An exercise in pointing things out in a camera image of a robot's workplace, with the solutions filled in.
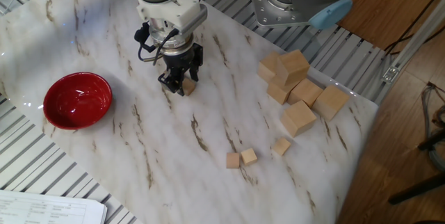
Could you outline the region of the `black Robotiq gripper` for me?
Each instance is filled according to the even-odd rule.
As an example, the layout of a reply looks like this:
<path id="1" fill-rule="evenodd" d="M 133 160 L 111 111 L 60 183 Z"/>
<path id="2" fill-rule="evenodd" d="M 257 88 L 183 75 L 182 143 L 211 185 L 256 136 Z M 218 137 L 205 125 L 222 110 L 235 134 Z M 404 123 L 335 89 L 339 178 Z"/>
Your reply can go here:
<path id="1" fill-rule="evenodd" d="M 158 77 L 164 89 L 184 96 L 184 70 L 189 70 L 191 79 L 199 81 L 198 71 L 203 64 L 203 47 L 197 43 L 174 49 L 162 49 L 163 61 L 166 69 Z"/>

